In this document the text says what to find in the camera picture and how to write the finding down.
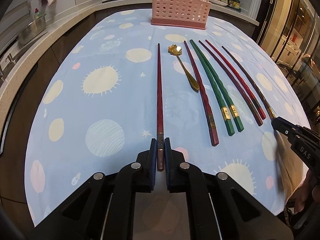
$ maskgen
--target dark red chopstick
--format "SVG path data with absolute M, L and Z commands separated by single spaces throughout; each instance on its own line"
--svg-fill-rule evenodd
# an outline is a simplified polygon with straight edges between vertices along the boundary
M 253 81 L 252 77 L 248 74 L 248 72 L 244 69 L 244 67 L 236 60 L 236 58 L 225 47 L 222 46 L 222 48 L 225 50 L 225 52 L 228 53 L 228 55 L 233 59 L 233 61 L 238 65 L 238 67 L 245 74 L 245 76 L 247 77 L 247 79 L 251 83 L 252 87 L 257 92 L 258 96 L 260 97 L 264 107 L 267 110 L 267 113 L 268 113 L 270 119 L 273 120 L 274 118 L 276 118 L 275 114 L 273 113 L 273 111 L 271 109 L 271 106 L 269 105 L 268 101 L 266 100 L 266 98 L 264 97 L 264 95 L 262 94 L 262 92 L 260 91 L 258 86 L 256 85 L 256 83 Z
M 210 53 L 210 55 L 215 59 L 215 61 L 220 65 L 220 67 L 225 71 L 225 73 L 228 75 L 228 77 L 231 79 L 233 84 L 236 86 L 240 94 L 242 95 L 244 101 L 247 103 L 251 113 L 253 114 L 254 119 L 256 120 L 257 124 L 261 126 L 263 124 L 262 119 L 260 118 L 257 110 L 254 108 L 254 105 L 250 101 L 247 94 L 244 92 L 240 84 L 236 81 L 235 77 L 231 74 L 231 72 L 226 68 L 226 66 L 217 58 L 216 55 L 206 46 L 203 42 L 199 41 L 200 44 Z
M 161 85 L 161 56 L 160 43 L 158 43 L 157 62 L 157 169 L 164 170 L 164 129 L 163 129 L 163 107 L 162 107 L 162 85 Z
M 266 114 L 264 113 L 262 107 L 260 106 L 258 100 L 256 99 L 256 97 L 254 96 L 254 94 L 251 92 L 250 88 L 248 87 L 248 85 L 245 83 L 245 81 L 243 80 L 243 78 L 239 75 L 239 73 L 235 70 L 235 68 L 230 64 L 230 62 L 208 41 L 205 40 L 209 46 L 211 48 L 214 49 L 214 51 L 220 56 L 220 58 L 222 58 L 222 60 L 224 61 L 224 63 L 226 63 L 226 65 L 230 68 L 230 70 L 233 72 L 233 74 L 237 77 L 237 79 L 239 80 L 239 82 L 241 83 L 241 85 L 243 86 L 244 90 L 247 92 L 247 94 L 249 95 L 249 97 L 251 98 L 253 104 L 255 105 L 255 107 L 257 108 L 258 113 L 260 114 L 262 119 L 266 118 Z
M 201 80 L 200 73 L 199 73 L 198 68 L 196 66 L 196 62 L 192 57 L 191 51 L 190 51 L 186 41 L 184 41 L 184 45 L 186 46 L 186 50 L 188 52 L 193 71 L 195 72 L 195 76 L 196 76 L 197 82 L 200 87 L 200 94 L 201 94 L 202 103 L 204 106 L 204 112 L 205 112 L 205 116 L 207 117 L 207 122 L 208 122 L 208 126 L 209 126 L 211 145 L 216 146 L 219 143 L 219 138 L 218 138 L 217 128 L 216 128 L 216 125 L 214 122 L 212 110 L 211 110 L 211 107 L 209 104 L 209 100 L 208 100 L 207 94 L 205 93 L 205 89 L 204 89 L 204 86 L 203 86 L 203 83 Z

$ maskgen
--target kitchen cabinet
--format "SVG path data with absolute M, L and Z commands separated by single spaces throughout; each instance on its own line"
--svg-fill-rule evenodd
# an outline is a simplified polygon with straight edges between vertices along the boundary
M 285 43 L 286 39 L 287 37 L 282 35 L 281 40 L 272 56 L 272 60 L 274 61 L 276 60 L 279 53 L 281 52 L 282 46 Z M 295 45 L 292 41 L 288 40 L 281 56 L 278 59 L 278 63 L 286 65 L 287 67 L 292 67 L 296 62 L 296 60 L 298 59 L 300 53 L 301 53 L 301 49 L 299 49 L 298 46 Z

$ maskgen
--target flower-shaped spoon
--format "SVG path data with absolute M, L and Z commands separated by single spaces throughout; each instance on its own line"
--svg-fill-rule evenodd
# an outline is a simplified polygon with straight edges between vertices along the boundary
M 172 45 L 171 47 L 168 48 L 168 52 L 171 54 L 171 55 L 174 55 L 174 56 L 177 56 L 184 72 L 186 73 L 186 76 L 188 78 L 188 81 L 191 85 L 191 87 L 196 91 L 198 92 L 200 90 L 200 87 L 199 87 L 199 84 L 198 82 L 194 79 L 194 77 L 188 72 L 188 70 L 186 69 L 186 67 L 183 65 L 181 59 L 180 59 L 180 55 L 182 54 L 182 48 L 180 46 L 177 46 L 177 45 Z

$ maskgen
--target light blue tablecloth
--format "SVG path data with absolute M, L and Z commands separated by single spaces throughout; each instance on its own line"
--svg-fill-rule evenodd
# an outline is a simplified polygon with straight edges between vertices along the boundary
M 236 87 L 197 41 L 208 39 L 247 81 L 221 46 L 232 51 L 260 86 L 276 116 L 309 126 L 281 71 L 254 41 L 228 22 L 209 17 L 204 31 L 153 26 L 150 18 L 151 9 L 105 18 L 77 44 L 52 78 L 36 113 L 26 154 L 25 190 L 35 224 L 95 172 L 118 172 L 134 162 L 139 152 L 149 149 L 151 138 L 156 137 L 158 42 L 164 135 L 170 137 L 172 148 L 182 151 L 185 159 L 203 172 L 229 173 L 274 214 L 282 210 L 283 185 L 277 180 L 277 143 L 269 117 L 261 127 L 256 124 Z M 168 53 L 168 46 L 182 46 L 181 59 L 194 75 L 182 43 L 190 39 L 215 68 L 244 125 L 244 131 L 228 136 L 208 78 L 193 51 L 217 125 L 220 143 L 216 147 L 210 143 L 200 93 L 191 89 L 176 57 Z M 166 192 L 163 174 L 157 173 L 152 197 L 137 198 L 135 239 L 188 239 L 183 195 Z M 159 206 L 162 211 L 156 212 Z

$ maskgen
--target white plate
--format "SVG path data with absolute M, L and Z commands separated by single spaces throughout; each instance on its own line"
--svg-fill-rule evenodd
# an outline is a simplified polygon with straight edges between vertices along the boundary
M 221 2 L 221 1 L 218 1 L 218 0 L 209 0 L 209 2 L 218 4 L 218 5 L 221 5 L 221 6 L 227 6 L 228 5 L 226 2 Z

